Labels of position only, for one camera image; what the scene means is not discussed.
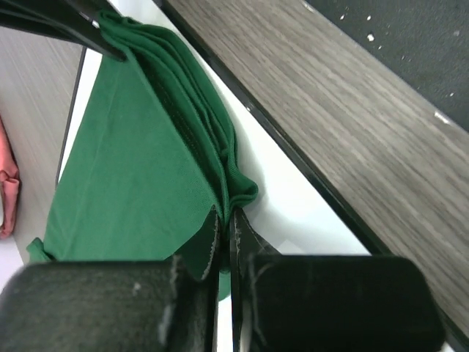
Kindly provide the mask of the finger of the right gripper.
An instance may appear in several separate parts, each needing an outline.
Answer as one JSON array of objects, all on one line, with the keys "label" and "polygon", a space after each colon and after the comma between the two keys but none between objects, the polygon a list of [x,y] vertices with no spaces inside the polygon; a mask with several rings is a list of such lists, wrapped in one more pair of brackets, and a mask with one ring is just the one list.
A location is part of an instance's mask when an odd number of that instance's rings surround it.
[{"label": "finger of the right gripper", "polygon": [[125,55],[107,43],[95,26],[103,10],[116,12],[108,1],[5,0],[1,26],[76,43],[124,61]]}]

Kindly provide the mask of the green t-shirt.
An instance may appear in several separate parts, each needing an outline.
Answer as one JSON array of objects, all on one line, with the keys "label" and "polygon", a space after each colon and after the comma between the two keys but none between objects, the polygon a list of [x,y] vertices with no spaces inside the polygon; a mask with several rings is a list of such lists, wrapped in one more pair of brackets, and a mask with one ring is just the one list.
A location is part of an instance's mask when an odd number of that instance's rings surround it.
[{"label": "green t-shirt", "polygon": [[208,244],[189,244],[215,210],[226,232],[257,184],[237,162],[232,120],[208,75],[172,30],[115,12],[98,19],[104,56],[54,194],[33,263],[164,260],[202,276]]}]

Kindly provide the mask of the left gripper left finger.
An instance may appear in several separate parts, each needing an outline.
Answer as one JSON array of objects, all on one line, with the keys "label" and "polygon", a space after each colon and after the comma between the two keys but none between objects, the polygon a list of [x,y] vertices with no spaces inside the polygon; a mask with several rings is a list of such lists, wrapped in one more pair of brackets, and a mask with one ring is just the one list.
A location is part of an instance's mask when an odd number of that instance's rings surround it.
[{"label": "left gripper left finger", "polygon": [[215,351],[221,222],[211,210],[186,249],[163,261],[25,266],[1,293],[3,351]]}]

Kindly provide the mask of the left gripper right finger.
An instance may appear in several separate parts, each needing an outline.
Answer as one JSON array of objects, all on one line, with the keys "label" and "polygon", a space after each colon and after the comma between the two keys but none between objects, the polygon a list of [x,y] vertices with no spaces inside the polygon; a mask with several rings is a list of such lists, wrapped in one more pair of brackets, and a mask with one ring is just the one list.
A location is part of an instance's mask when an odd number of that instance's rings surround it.
[{"label": "left gripper right finger", "polygon": [[241,209],[230,222],[235,351],[439,351],[424,275],[391,255],[281,254]]}]

